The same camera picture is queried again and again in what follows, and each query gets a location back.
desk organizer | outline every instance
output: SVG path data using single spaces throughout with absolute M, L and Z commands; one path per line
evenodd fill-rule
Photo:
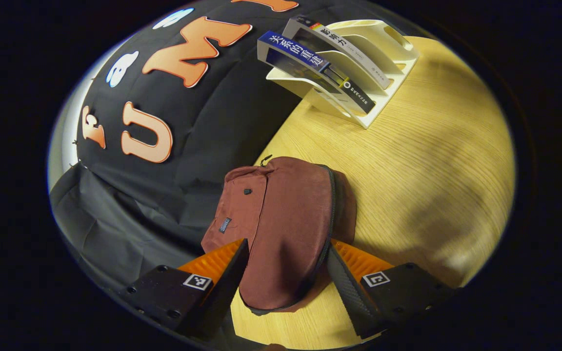
M 326 27 L 359 48 L 390 80 L 390 85 L 381 89 L 374 78 L 346 54 L 334 50 L 317 53 L 341 69 L 366 91 L 375 102 L 375 107 L 368 114 L 359 114 L 347 109 L 317 83 L 295 78 L 276 67 L 268 73 L 266 79 L 297 94 L 324 113 L 344 118 L 368 129 L 411 72 L 420 54 L 400 33 L 382 20 L 345 20 Z

zipper pocket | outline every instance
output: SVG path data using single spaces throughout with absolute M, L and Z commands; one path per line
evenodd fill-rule
M 307 295 L 307 293 L 310 291 L 310 289 L 314 286 L 314 282 L 316 280 L 316 275 L 318 274 L 318 271 L 320 270 L 322 264 L 324 263 L 324 260 L 326 258 L 326 254 L 328 254 L 328 250 L 330 249 L 331 246 L 331 237 L 333 235 L 333 228 L 335 225 L 335 216 L 336 216 L 336 206 L 337 206 L 337 186 L 336 186 L 336 181 L 335 181 L 335 174 L 333 173 L 333 171 L 323 165 L 323 164 L 319 164 L 317 166 L 320 166 L 324 169 L 326 169 L 326 171 L 328 172 L 328 177 L 329 180 L 331 182 L 331 220 L 328 224 L 328 233 L 326 234 L 326 239 L 324 242 L 324 245 L 322 247 L 321 253 L 318 256 L 318 260 L 316 262 L 316 265 L 314 267 L 314 270 L 312 271 L 312 274 L 310 275 L 310 277 L 308 279 L 306 279 L 306 283 L 299 288 L 299 298 L 297 298 L 297 300 L 295 300 L 294 302 L 291 302 L 290 304 L 287 304 L 285 306 L 281 306 L 281 307 L 277 307 L 276 309 L 269 309 L 269 310 L 262 310 L 262 309 L 255 309 L 253 307 L 249 307 L 245 302 L 244 299 L 241 297 L 241 293 L 240 293 L 240 299 L 242 300 L 243 304 L 248 307 L 252 313 L 256 314 L 256 315 L 265 315 L 268 314 L 270 312 L 275 312 L 275 311 L 280 311 L 280 310 L 284 310 L 284 309 L 288 309 L 296 304 L 298 304 L 299 302 L 301 302 L 301 300 L 303 300 L 303 298 L 305 298 L 305 296 Z

brown bag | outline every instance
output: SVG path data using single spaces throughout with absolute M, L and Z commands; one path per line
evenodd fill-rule
M 352 243 L 357 205 L 343 173 L 298 158 L 227 173 L 216 217 L 201 245 L 208 253 L 248 239 L 241 299 L 256 314 L 294 312 L 330 282 L 330 238 Z

